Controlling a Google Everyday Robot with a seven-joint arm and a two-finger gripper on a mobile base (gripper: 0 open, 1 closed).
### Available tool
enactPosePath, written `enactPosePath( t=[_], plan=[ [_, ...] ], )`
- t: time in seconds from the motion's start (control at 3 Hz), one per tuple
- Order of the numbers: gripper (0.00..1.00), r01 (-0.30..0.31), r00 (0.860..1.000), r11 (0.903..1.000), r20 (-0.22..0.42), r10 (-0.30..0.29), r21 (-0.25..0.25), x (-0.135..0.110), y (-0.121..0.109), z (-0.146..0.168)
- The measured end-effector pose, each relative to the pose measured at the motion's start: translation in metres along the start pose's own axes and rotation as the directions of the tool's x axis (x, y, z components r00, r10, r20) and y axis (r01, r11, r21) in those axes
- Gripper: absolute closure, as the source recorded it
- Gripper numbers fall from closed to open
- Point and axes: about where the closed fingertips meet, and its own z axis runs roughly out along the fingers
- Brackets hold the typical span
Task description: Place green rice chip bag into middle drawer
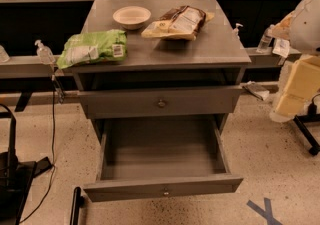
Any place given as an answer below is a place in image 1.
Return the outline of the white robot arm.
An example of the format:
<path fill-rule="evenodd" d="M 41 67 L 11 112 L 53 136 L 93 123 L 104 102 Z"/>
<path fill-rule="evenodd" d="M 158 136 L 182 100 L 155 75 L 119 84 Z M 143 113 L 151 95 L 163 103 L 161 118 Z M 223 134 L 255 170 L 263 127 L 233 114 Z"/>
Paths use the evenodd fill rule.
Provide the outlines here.
<path fill-rule="evenodd" d="M 283 123 L 302 111 L 320 89 L 320 0 L 302 0 L 272 29 L 272 35 L 288 40 L 301 53 L 280 73 L 270 118 Z"/>

